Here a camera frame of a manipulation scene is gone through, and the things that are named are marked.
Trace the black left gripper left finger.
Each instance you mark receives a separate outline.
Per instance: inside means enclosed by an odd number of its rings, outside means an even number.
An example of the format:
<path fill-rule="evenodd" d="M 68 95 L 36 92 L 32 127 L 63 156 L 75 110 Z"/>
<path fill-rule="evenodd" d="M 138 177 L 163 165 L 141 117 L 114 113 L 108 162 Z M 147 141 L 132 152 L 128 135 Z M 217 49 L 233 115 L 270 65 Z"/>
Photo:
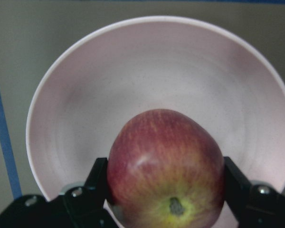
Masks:
<path fill-rule="evenodd" d="M 107 165 L 107 158 L 97 158 L 84 184 L 71 187 L 62 195 L 72 227 L 118 227 L 108 210 L 104 208 L 105 200 L 109 198 Z"/>

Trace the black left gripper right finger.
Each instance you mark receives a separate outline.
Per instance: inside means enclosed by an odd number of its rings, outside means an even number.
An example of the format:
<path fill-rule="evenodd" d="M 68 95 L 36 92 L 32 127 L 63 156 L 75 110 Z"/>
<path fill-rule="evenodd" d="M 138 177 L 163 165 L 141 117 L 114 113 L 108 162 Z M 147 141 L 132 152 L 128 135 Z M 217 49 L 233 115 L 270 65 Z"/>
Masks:
<path fill-rule="evenodd" d="M 224 157 L 225 201 L 239 228 L 285 228 L 285 195 L 267 183 L 252 183 Z"/>

